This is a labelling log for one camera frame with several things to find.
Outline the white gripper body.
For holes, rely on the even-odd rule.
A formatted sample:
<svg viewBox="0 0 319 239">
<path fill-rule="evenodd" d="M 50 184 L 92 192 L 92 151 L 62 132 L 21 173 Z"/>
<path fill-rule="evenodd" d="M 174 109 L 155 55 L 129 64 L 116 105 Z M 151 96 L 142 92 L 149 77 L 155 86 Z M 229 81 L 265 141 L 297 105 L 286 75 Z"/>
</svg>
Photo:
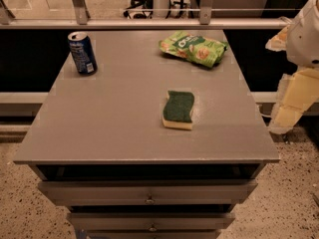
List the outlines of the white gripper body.
<svg viewBox="0 0 319 239">
<path fill-rule="evenodd" d="M 289 26 L 287 59 L 297 66 L 319 67 L 318 0 L 308 0 Z"/>
</svg>

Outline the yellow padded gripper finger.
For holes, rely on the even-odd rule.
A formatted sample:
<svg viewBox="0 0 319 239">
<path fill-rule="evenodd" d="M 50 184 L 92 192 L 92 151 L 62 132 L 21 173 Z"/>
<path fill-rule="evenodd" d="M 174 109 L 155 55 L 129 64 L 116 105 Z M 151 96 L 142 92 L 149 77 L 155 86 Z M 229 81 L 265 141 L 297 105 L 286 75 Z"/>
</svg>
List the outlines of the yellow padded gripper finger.
<svg viewBox="0 0 319 239">
<path fill-rule="evenodd" d="M 292 76 L 284 74 L 278 85 L 269 131 L 275 134 L 289 132 L 318 99 L 318 69 L 299 67 Z"/>
</svg>

